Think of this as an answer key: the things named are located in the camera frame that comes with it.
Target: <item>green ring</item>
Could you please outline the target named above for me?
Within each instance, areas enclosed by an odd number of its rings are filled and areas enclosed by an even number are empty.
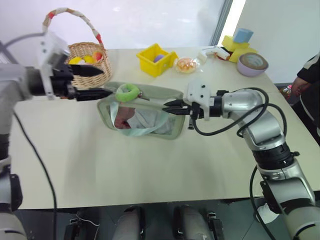
[[[136,85],[131,83],[126,83],[118,87],[115,93],[115,99],[118,102],[125,103],[125,102],[129,102],[136,99],[139,94],[140,94],[140,90]]]

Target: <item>blue toy block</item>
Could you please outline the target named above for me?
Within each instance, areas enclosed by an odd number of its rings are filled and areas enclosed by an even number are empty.
[[[238,28],[233,35],[233,41],[235,43],[248,43],[252,34],[254,34],[254,32],[249,29]]]

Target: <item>tabletop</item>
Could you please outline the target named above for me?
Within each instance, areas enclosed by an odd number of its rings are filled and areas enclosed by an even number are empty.
[[[201,48],[176,48],[180,57],[196,57]],[[109,50],[111,81],[132,82],[183,91],[189,80],[206,81],[217,90],[258,87],[268,92],[287,118],[287,143],[314,190],[320,190],[320,149],[266,74],[249,78],[236,65],[209,57],[197,72],[182,74],[168,69],[151,77],[139,68],[140,49]],[[236,136],[237,126],[215,136],[187,130],[175,140],[152,136],[127,137],[105,127],[98,101],[76,102],[35,98],[15,108],[41,155],[52,179],[59,208],[123,204],[245,198],[255,166],[250,149]],[[270,110],[281,122],[279,114]],[[197,121],[204,132],[220,129],[230,119]],[[10,137],[12,172],[19,175],[23,193],[21,209],[53,207],[45,174],[16,121]],[[257,174],[253,190],[262,194]]]

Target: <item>basket handle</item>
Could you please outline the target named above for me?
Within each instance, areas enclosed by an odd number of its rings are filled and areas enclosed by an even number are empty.
[[[101,40],[101,35],[100,33],[95,30],[94,26],[91,24],[90,20],[88,18],[86,18],[86,16],[79,12],[79,11],[76,11],[76,10],[72,10],[70,8],[67,8],[67,7],[60,7],[60,8],[57,8],[55,10],[52,10],[51,12],[49,12],[46,16],[45,16],[45,19],[42,23],[42,30],[44,33],[46,33],[48,31],[48,27],[51,23],[51,20],[54,16],[58,15],[58,14],[62,14],[62,13],[70,13],[72,15],[75,15],[79,18],[81,18],[83,21],[85,21],[85,23],[91,28],[92,32],[93,32],[93,35],[95,36],[95,38],[98,40],[100,46],[102,47],[102,49],[104,50],[105,47],[104,47],[104,44]]]

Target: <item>bottle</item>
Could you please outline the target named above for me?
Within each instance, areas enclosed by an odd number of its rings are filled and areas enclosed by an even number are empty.
[[[289,85],[279,90],[286,100],[288,100],[291,96],[291,88],[292,88],[292,85]]]

